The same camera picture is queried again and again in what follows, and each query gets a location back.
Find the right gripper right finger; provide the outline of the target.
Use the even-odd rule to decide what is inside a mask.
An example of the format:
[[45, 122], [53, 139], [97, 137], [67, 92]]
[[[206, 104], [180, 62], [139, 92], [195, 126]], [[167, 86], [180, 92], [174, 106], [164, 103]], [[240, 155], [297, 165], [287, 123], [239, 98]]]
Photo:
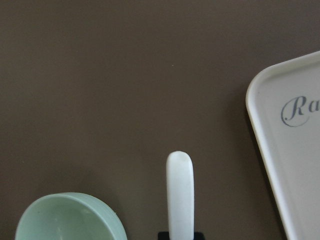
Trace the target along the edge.
[[194, 232], [193, 240], [205, 240], [205, 236], [202, 232]]

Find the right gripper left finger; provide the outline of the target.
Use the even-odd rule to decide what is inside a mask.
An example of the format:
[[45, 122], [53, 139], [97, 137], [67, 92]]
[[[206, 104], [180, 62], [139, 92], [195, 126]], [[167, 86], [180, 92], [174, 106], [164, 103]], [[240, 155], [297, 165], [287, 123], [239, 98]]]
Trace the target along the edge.
[[160, 231], [157, 234], [157, 240], [170, 240], [170, 235], [168, 231]]

